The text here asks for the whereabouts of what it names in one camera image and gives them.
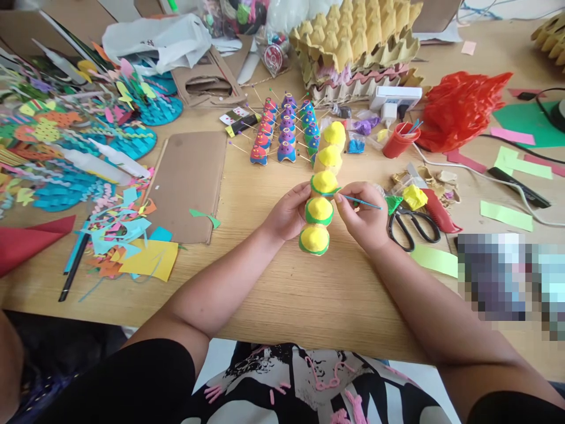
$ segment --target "green sheet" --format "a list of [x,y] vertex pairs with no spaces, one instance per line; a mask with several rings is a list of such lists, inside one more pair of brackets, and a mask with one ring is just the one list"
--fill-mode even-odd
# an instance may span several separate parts
[[[558,102],[542,103],[544,108],[551,108]],[[493,112],[500,126],[507,130],[520,133],[532,134],[536,139],[536,145],[519,144],[526,148],[559,147],[565,146],[565,133],[555,128],[540,111],[535,103],[512,104]]]

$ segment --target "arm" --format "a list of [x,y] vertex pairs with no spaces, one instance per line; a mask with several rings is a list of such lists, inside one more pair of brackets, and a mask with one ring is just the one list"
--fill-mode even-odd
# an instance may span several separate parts
[[0,424],[18,410],[24,368],[24,347],[15,328],[0,310]]
[[299,234],[309,197],[309,183],[285,194],[259,228],[184,283],[125,346],[147,339],[175,340],[190,352],[198,376],[210,339],[237,311],[284,242]]
[[382,206],[377,210],[361,205],[356,213],[344,197],[335,197],[348,231],[437,366],[461,421],[482,396],[502,390],[528,393],[565,408],[563,398],[500,332],[388,238],[387,203],[378,190],[369,183],[352,183],[340,193]]

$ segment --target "red folded paper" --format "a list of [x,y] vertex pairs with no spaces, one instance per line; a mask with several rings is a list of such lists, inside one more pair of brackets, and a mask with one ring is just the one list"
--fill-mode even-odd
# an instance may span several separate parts
[[0,228],[0,278],[69,234],[76,216],[28,228]]

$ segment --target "pink paper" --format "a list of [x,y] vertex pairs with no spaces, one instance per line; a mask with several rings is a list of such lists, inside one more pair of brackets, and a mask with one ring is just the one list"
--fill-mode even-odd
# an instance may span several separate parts
[[532,155],[525,155],[524,160],[526,162],[537,163],[538,165],[545,165],[551,167],[551,172],[555,175],[560,175],[561,177],[565,177],[565,167],[562,165],[557,165],[554,162],[546,161],[545,159],[538,158]]
[[459,149],[452,150],[450,152],[444,152],[444,155],[447,156],[447,160],[453,163],[460,163],[461,165],[468,166],[469,168],[477,171],[480,174],[484,174],[487,170],[485,165],[480,164],[479,162],[475,162],[473,159],[468,158],[467,156],[463,156],[459,153]]
[[513,143],[536,145],[536,139],[531,134],[505,130],[504,128],[491,128],[490,133]]
[[473,56],[475,54],[475,47],[477,43],[474,41],[466,41],[463,43],[463,48],[461,49],[461,53],[468,54],[469,56]]
[[[510,95],[512,97],[518,97],[523,92],[531,92],[531,93],[534,93],[534,94],[538,94],[540,91],[543,91],[543,90],[531,90],[529,88],[509,88],[508,89],[508,92],[510,93]],[[539,97],[547,97],[547,96],[544,93],[544,94],[540,94]]]

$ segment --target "red paper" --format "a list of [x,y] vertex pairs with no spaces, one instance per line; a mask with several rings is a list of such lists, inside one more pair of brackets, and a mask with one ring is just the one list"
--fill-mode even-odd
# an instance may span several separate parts
[[532,156],[532,155],[528,155],[528,154],[524,156],[524,160],[527,161],[527,162],[537,163],[538,165],[549,166],[551,168],[551,172],[553,172],[555,175],[560,175],[562,177],[565,177],[565,167],[564,166],[557,165],[554,162],[550,162],[550,161],[547,161],[545,159],[538,158],[536,156]]
[[69,234],[75,216],[28,227],[0,228],[0,277]]
[[468,158],[467,156],[463,156],[461,153],[459,153],[459,149],[445,152],[444,155],[447,156],[447,160],[449,162],[460,163],[461,165],[468,166],[478,173],[484,174],[484,172],[487,170],[487,167],[485,165],[482,165],[479,162],[475,162],[473,159]]

